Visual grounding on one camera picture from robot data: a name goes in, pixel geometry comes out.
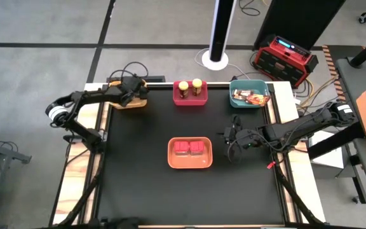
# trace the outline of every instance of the bottle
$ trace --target bottle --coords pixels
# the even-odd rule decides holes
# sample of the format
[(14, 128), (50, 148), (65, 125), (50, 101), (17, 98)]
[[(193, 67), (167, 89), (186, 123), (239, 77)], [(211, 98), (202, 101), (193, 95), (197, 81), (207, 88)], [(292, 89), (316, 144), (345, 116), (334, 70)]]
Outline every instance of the bottle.
[(202, 85), (203, 85), (203, 82), (201, 79), (193, 80), (193, 95), (197, 96), (200, 94)]
[(182, 97), (183, 99), (187, 98), (187, 96), (189, 96), (189, 84), (186, 81), (181, 81), (179, 83), (179, 92), (180, 92), (180, 97)]

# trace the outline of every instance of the blue bowl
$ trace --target blue bowl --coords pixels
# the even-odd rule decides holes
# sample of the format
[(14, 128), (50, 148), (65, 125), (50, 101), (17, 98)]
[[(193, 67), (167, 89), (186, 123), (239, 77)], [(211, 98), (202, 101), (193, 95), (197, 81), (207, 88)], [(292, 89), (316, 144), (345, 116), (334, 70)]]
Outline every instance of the blue bowl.
[(253, 90), (255, 94), (269, 95), (268, 85), (263, 80), (234, 80), (229, 84), (229, 103), (234, 108), (260, 108), (260, 105), (253, 105), (233, 99), (231, 96), (234, 90)]

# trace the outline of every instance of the red power station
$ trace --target red power station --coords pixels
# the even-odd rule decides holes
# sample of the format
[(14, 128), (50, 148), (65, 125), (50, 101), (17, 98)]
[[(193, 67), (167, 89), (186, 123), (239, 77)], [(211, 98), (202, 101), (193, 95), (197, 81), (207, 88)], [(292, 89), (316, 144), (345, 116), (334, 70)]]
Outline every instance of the red power station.
[(262, 43), (253, 66), (274, 80), (289, 81), (298, 87), (318, 64), (317, 56), (279, 36)]

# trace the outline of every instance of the black table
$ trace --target black table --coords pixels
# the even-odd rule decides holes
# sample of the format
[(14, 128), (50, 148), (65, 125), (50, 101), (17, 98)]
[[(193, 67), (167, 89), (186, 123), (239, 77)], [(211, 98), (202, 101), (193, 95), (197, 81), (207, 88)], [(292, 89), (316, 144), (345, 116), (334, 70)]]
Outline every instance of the black table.
[(358, 117), (358, 122), (309, 148), (309, 156), (314, 158), (317, 155), (353, 141), (358, 156), (352, 156), (350, 160), (354, 165), (362, 164), (366, 174), (366, 137), (362, 127), (360, 112), (356, 105), (356, 99), (366, 91), (366, 61), (361, 68), (356, 69), (351, 67), (346, 59), (340, 59), (336, 62), (336, 67), (347, 90), (350, 99), (349, 104)]
[[(219, 133), (241, 116), (246, 128), (264, 125), (268, 109), (235, 109), (228, 85), (211, 87), (200, 107), (178, 107), (171, 86), (151, 88), (150, 106), (110, 109), (98, 218), (131, 217), (145, 225), (280, 225), (287, 214), (270, 150), (243, 152), (240, 164), (224, 156)], [(167, 162), (173, 137), (208, 137), (213, 164), (204, 170), (175, 170)]]

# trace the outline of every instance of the bottle cap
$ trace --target bottle cap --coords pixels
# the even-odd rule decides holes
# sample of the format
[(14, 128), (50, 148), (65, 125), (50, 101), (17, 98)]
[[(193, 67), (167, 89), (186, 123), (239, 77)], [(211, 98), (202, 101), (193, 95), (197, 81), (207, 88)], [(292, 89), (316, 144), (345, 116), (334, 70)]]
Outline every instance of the bottle cap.
[(203, 84), (203, 82), (202, 82), (202, 80), (201, 80), (201, 79), (194, 79), (194, 80), (193, 80), (193, 87), (195, 87), (195, 88), (199, 88), (199, 87), (201, 87), (201, 86), (202, 86), (202, 84)]
[(179, 83), (179, 89), (180, 90), (187, 90), (189, 88), (189, 84), (186, 81), (181, 81)]

